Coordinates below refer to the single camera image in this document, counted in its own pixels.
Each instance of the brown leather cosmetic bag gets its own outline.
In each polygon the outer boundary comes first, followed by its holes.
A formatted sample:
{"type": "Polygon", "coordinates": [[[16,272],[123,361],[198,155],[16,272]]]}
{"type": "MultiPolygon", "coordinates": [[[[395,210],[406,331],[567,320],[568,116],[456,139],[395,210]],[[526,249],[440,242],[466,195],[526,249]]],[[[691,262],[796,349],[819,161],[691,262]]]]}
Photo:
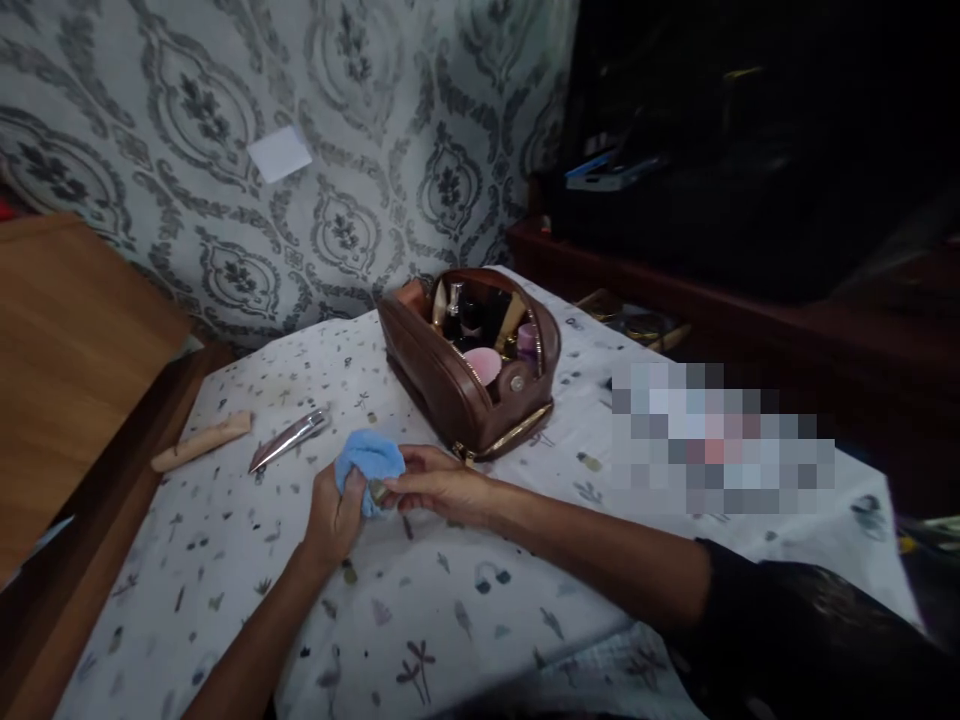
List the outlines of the brown leather cosmetic bag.
{"type": "Polygon", "coordinates": [[[448,270],[427,294],[414,280],[384,296],[380,324],[387,363],[433,429],[462,460],[490,460],[522,443],[553,410],[553,375],[560,358],[556,320],[511,278],[487,269],[448,270]],[[463,282],[468,296],[483,303],[491,288],[516,293],[526,322],[538,334],[536,368],[522,360],[504,362],[488,390],[463,355],[432,324],[433,296],[441,282],[463,282]]]}

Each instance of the pink makeup sponge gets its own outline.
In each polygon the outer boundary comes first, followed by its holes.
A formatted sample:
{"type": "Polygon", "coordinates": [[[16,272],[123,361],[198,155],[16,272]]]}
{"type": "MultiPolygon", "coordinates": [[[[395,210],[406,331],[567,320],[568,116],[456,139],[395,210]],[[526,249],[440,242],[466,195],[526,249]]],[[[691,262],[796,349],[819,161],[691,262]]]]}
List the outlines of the pink makeup sponge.
{"type": "Polygon", "coordinates": [[[470,366],[477,371],[480,382],[489,385],[497,379],[500,369],[503,367],[503,360],[493,348],[474,348],[467,350],[463,354],[464,360],[470,363],[470,366]]]}

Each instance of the hand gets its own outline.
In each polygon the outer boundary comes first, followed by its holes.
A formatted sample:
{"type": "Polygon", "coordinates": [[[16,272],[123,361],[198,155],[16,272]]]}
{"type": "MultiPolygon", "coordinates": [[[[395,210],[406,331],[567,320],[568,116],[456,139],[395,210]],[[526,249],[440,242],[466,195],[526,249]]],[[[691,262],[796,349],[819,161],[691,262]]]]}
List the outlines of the hand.
{"type": "Polygon", "coordinates": [[[302,547],[318,568],[333,570],[350,554],[360,532],[360,508],[366,486],[366,478],[353,468],[341,497],[334,481],[333,463],[313,479],[310,519],[302,547]]]}
{"type": "Polygon", "coordinates": [[[385,507],[396,506],[401,513],[426,508],[464,525],[487,524],[502,483],[430,445],[401,445],[400,452],[407,471],[384,481],[394,493],[384,501],[385,507]]]}

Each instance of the table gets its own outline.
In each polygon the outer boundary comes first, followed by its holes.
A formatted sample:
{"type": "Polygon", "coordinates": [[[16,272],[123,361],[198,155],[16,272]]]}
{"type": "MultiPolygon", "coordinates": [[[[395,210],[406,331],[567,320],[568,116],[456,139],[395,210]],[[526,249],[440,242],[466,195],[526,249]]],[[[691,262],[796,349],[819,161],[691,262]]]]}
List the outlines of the table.
{"type": "MultiPolygon", "coordinates": [[[[883,476],[842,453],[836,501],[816,516],[632,506],[630,490],[615,486],[600,386],[615,365],[668,361],[518,279],[561,328],[556,409],[543,432],[480,470],[751,558],[818,562],[917,622],[883,476]],[[879,505],[872,535],[849,510],[864,494],[879,505]]],[[[255,413],[250,435],[165,476],[57,717],[177,717],[281,573],[306,526],[312,476],[346,435],[375,427],[399,442],[437,442],[386,367],[375,313],[320,323],[213,373],[184,434],[243,409],[255,413]],[[259,443],[326,402],[333,428],[246,473],[259,443]]],[[[367,521],[350,559],[291,650],[276,695],[281,718],[435,715],[617,633],[653,634],[522,548],[426,511],[367,521]]],[[[562,664],[553,667],[556,675],[562,664]]],[[[613,695],[600,701],[609,706],[613,695]]],[[[699,715],[689,708],[673,716],[699,715]]]]}

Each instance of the zipper pull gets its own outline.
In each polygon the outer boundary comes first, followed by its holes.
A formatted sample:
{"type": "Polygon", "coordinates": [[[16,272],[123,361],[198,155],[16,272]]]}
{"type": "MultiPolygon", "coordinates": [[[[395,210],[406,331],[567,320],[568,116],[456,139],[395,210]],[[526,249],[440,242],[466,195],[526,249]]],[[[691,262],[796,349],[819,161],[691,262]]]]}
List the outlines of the zipper pull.
{"type": "Polygon", "coordinates": [[[453,444],[453,454],[460,458],[468,468],[473,468],[473,459],[477,454],[472,450],[467,450],[459,440],[453,444]]]}

